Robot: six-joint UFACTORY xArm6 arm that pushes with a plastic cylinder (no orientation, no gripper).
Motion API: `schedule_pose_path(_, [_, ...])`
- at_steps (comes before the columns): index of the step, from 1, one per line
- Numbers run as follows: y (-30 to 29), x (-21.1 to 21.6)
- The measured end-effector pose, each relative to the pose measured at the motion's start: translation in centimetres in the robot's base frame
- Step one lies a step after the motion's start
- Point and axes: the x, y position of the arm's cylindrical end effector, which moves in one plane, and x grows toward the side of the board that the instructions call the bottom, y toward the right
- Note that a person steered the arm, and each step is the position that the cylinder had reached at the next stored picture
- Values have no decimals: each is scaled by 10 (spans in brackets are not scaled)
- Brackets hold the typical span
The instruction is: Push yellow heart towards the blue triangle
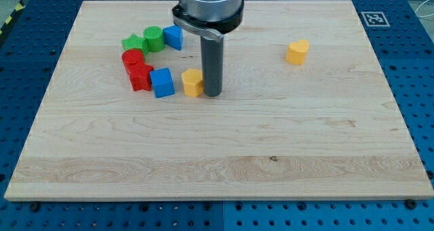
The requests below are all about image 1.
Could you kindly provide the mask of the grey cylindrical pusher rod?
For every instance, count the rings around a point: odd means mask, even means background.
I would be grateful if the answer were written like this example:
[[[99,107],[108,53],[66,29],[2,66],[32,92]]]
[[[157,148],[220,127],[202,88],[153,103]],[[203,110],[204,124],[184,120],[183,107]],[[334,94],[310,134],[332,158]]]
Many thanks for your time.
[[[219,96],[222,92],[223,42],[201,37],[201,64],[203,88],[206,96]]]

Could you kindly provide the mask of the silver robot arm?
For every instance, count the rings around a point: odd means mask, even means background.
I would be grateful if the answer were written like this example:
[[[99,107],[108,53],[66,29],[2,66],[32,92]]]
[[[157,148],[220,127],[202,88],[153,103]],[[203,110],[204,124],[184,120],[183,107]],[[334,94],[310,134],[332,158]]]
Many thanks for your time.
[[[201,39],[203,88],[209,97],[222,92],[224,36],[243,20],[244,0],[179,0],[174,24]]]

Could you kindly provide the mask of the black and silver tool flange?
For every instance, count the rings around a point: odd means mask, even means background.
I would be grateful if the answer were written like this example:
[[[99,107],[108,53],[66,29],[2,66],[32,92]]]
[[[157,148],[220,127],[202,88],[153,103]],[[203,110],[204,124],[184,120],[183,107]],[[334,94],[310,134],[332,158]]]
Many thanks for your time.
[[[229,18],[219,21],[198,20],[189,14],[180,5],[172,8],[174,24],[181,29],[205,37],[217,42],[221,42],[225,34],[235,30],[243,20],[244,1],[241,2],[240,8]]]

